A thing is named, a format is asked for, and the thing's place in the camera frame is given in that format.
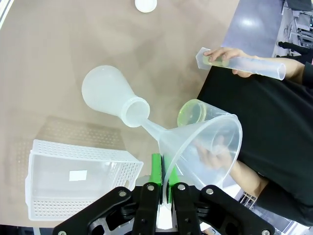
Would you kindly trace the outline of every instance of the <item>human hand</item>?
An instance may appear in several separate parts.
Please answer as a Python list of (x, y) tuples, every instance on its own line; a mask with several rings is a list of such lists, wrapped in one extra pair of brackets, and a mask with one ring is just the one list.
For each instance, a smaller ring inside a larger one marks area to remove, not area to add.
[(224, 168), (228, 170), (231, 167), (233, 159), (229, 149), (224, 145), (224, 136), (218, 136), (216, 144), (218, 145), (218, 153), (214, 154), (202, 145), (195, 143), (200, 161), (211, 169)]
[[(244, 53), (242, 50), (240, 49), (236, 49), (236, 48), (229, 48), (229, 47), (220, 47), (218, 49), (215, 50), (208, 50), (206, 52), (203, 53), (204, 56), (210, 56), (208, 58), (209, 62), (214, 62), (218, 57), (222, 57), (223, 61), (227, 61), (232, 57), (235, 56), (241, 56), (241, 57), (248, 57), (248, 58), (255, 58), (255, 56), (250, 56), (246, 53)], [(239, 71), (239, 70), (232, 70), (233, 74), (237, 74), (240, 77), (250, 77), (252, 75), (252, 73), (250, 72), (245, 72), (245, 71)]]

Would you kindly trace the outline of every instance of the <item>beige table surface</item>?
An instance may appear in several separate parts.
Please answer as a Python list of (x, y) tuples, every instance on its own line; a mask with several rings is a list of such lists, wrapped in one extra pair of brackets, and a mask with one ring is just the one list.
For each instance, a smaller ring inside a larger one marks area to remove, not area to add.
[(0, 31), (0, 224), (59, 223), (28, 219), (34, 139), (127, 150), (144, 162), (140, 175), (150, 174), (157, 142), (90, 109), (81, 96), (85, 75), (116, 66), (150, 104), (150, 119), (173, 128), (207, 76), (195, 55), (221, 45), (238, 1), (159, 0), (143, 14), (132, 0), (15, 0)]

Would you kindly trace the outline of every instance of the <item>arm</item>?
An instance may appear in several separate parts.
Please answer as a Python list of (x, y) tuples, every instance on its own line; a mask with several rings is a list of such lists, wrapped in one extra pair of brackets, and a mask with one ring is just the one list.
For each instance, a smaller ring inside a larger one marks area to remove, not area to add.
[[(222, 60), (229, 60), (234, 56), (241, 56), (241, 57), (249, 57), (255, 58), (260, 60), (267, 60), (273, 61), (278, 63), (283, 63), (286, 66), (286, 79), (290, 79), (293, 82), (302, 84), (302, 74), (304, 70), (304, 65), (298, 61), (287, 59), (287, 58), (262, 58), (258, 56), (251, 56), (247, 55), (240, 49), (228, 48), (228, 47), (221, 47), (216, 50), (210, 50), (203, 53), (204, 56), (210, 56), (208, 59), (210, 62), (215, 61), (218, 57), (222, 57)], [(240, 77), (249, 77), (251, 73), (243, 72), (243, 71), (236, 71), (233, 70), (234, 74), (238, 74)]]
[(231, 177), (248, 194), (259, 197), (268, 180), (240, 161), (236, 161), (230, 172)]

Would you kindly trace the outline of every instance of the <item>translucent plastic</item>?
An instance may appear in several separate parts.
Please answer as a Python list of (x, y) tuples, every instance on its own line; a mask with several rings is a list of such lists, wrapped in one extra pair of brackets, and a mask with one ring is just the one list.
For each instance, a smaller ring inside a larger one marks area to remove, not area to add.
[(209, 62), (209, 57), (203, 56), (203, 53), (208, 50), (210, 49), (202, 47), (196, 55), (199, 69), (208, 70), (210, 66), (218, 66), (233, 70), (246, 71), (253, 74), (260, 74), (278, 80), (283, 80), (285, 78), (286, 66), (282, 63), (239, 56), (233, 57), (227, 61), (223, 61), (222, 58), (219, 57), (216, 61)]
[(138, 127), (150, 114), (146, 100), (136, 96), (120, 70), (99, 66), (91, 70), (82, 85), (85, 103), (94, 110), (115, 115), (129, 127)]
[[(238, 157), (242, 142), (241, 124), (232, 115), (171, 130), (149, 120), (142, 126), (158, 141), (166, 170), (164, 185), (175, 166), (178, 174), (186, 176), (198, 189), (221, 185)], [(163, 201), (167, 201), (166, 187)]]
[(211, 120), (221, 115), (234, 114), (225, 112), (222, 109), (216, 108), (213, 105), (207, 104), (198, 99), (189, 100), (180, 109), (177, 117), (177, 126), (185, 126), (188, 124), (194, 124), (202, 121)]
[(28, 217), (63, 221), (115, 187), (134, 189), (142, 166), (127, 151), (34, 140), (25, 180)]

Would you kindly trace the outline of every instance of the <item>plastic funnel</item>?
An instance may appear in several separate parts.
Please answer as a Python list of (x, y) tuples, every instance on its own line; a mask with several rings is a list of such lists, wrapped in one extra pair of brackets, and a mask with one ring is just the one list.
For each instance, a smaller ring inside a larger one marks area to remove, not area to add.
[(94, 110), (118, 116), (129, 127), (138, 127), (150, 114), (146, 100), (134, 94), (120, 70), (99, 66), (91, 70), (82, 85), (85, 103)]
[(283, 80), (285, 78), (286, 66), (282, 63), (240, 56), (233, 57), (227, 61), (223, 61), (221, 57), (219, 57), (216, 59), (216, 61), (209, 62), (209, 57), (203, 56), (203, 53), (208, 50), (210, 49), (202, 47), (196, 55), (199, 69), (208, 70), (211, 68), (211, 66), (218, 66), (233, 70), (250, 72), (253, 74), (259, 74), (278, 80)]
[(202, 121), (207, 121), (221, 115), (233, 115), (219, 109), (213, 105), (207, 104), (198, 99), (191, 99), (183, 105), (177, 117), (177, 126), (185, 126)]
[[(175, 166), (178, 174), (186, 176), (198, 189), (221, 185), (238, 157), (242, 142), (241, 124), (232, 115), (170, 130), (150, 121), (142, 126), (158, 141), (166, 170), (164, 185)], [(163, 201), (167, 201), (166, 187)]]

